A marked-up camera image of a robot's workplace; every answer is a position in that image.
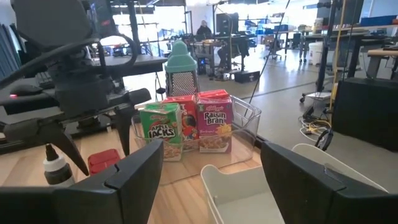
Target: cheese grater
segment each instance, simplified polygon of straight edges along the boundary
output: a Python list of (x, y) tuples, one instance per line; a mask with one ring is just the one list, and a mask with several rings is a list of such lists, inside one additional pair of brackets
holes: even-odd
[(199, 92), (197, 62), (182, 41), (176, 41), (165, 65), (166, 95), (185, 96)]

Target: cereal box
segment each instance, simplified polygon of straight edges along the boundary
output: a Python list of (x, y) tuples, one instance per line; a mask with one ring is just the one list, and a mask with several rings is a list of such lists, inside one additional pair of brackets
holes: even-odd
[(195, 141), (199, 138), (195, 96), (170, 96), (163, 103), (178, 103), (181, 107), (183, 150), (199, 149), (199, 142)]
[(145, 138), (164, 140), (164, 161), (179, 161), (182, 153), (181, 109), (178, 103), (151, 103), (140, 110)]
[(209, 98), (209, 99), (222, 99), (229, 97), (229, 94), (225, 90), (210, 90), (198, 93), (199, 98)]
[(197, 108), (200, 152), (231, 152), (231, 98), (199, 98)]

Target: white bottle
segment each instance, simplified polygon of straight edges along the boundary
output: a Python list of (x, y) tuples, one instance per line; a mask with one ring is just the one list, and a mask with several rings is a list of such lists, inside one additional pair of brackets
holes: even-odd
[(72, 170), (62, 155), (58, 155), (51, 144), (45, 145), (47, 156), (43, 161), (44, 176), (49, 185), (54, 187), (69, 187), (75, 183)]

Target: green cereal box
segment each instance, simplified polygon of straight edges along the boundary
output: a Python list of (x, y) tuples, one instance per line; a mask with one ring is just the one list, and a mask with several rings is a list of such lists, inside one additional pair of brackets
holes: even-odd
[(164, 161), (179, 161), (182, 153), (182, 121), (178, 103), (151, 103), (140, 110), (145, 138), (164, 140)]

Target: black bottle cap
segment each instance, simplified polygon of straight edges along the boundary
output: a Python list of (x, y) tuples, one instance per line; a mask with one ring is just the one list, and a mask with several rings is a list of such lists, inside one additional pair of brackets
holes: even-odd
[(58, 154), (55, 152), (51, 144), (45, 145), (45, 154), (47, 156), (47, 161), (54, 161), (58, 159)]

